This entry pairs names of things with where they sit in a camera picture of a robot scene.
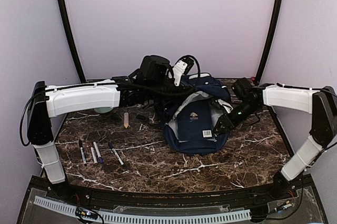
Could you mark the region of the dark blue hardcover book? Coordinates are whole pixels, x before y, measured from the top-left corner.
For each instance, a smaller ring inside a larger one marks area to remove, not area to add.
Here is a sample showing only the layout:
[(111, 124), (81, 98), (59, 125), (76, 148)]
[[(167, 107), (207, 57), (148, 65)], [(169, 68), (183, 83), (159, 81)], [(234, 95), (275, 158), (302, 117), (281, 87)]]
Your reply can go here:
[(207, 140), (216, 142), (209, 100), (187, 104), (177, 115), (177, 139), (179, 143)]

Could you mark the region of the navy blue student backpack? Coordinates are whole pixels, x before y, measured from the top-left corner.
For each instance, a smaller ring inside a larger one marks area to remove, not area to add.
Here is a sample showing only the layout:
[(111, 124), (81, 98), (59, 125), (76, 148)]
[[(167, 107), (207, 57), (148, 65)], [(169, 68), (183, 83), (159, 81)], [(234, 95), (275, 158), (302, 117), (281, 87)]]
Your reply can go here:
[(189, 156), (206, 155), (221, 150), (229, 133), (216, 134), (218, 119), (233, 110), (228, 88), (209, 73), (182, 77), (182, 81), (196, 85), (186, 98), (168, 98), (155, 103), (163, 135), (174, 150)]

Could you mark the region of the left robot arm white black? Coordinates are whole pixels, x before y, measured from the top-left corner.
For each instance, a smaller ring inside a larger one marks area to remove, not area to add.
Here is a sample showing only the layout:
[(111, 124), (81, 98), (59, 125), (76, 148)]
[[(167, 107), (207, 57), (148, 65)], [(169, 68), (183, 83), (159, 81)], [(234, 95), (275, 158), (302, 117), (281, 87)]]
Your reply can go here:
[(173, 66), (162, 56), (149, 55), (128, 76), (64, 86), (37, 82), (22, 114), (27, 118), (28, 140), (23, 145), (34, 147), (49, 182), (54, 185), (54, 193), (63, 201), (74, 197), (74, 188), (66, 183), (55, 146), (51, 118), (81, 110), (108, 111), (158, 98), (185, 96), (194, 88), (183, 84), (181, 78), (193, 65), (190, 55), (181, 57)]

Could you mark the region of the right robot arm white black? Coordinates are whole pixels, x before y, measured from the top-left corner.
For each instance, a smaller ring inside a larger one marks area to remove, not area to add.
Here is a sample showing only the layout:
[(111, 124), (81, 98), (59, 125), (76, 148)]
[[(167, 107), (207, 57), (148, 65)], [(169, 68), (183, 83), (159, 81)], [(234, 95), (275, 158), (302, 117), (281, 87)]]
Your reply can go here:
[(238, 79), (232, 90), (240, 103), (217, 120), (214, 126), (216, 134), (230, 132), (262, 106), (311, 116), (307, 139), (278, 172), (281, 179), (269, 187), (269, 196), (279, 200), (288, 193), (288, 182), (336, 146), (336, 92), (331, 86), (312, 88), (280, 83), (255, 86), (246, 78)]

